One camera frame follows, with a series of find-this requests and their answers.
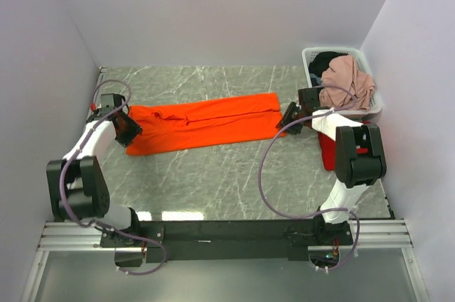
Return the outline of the orange t shirt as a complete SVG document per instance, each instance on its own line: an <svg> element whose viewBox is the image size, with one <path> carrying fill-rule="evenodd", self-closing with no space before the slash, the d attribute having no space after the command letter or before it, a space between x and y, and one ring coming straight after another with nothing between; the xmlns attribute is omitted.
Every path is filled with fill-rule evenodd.
<svg viewBox="0 0 455 302"><path fill-rule="evenodd" d="M135 105L129 116L142 133L126 148L128 156L195 149L273 138L282 118L276 93L161 106Z"/></svg>

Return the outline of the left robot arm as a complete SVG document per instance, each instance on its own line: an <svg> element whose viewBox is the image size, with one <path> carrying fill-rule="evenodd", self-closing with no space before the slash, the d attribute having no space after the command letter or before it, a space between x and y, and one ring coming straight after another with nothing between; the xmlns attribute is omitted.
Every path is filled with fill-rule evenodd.
<svg viewBox="0 0 455 302"><path fill-rule="evenodd" d="M142 237L139 218L134 209L110 201L100 161L113 141L126 148L142 128L129 117L121 94L101 95L100 106L91 110L76 145L46 166L51 211L56 222L76 220L111 236L117 230L118 240L132 247Z"/></svg>

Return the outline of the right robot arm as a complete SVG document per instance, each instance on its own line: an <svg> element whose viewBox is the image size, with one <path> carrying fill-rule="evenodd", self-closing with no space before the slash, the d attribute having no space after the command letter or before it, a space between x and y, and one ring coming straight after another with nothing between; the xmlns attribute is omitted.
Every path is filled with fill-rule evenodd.
<svg viewBox="0 0 455 302"><path fill-rule="evenodd" d="M336 181L313 218L312 236L328 244L347 230L348 219L360 196L386 174L387 166L380 129L353 121L319 101L318 87L300 89L298 102L291 102L277 128L300 134L304 126L334 141Z"/></svg>

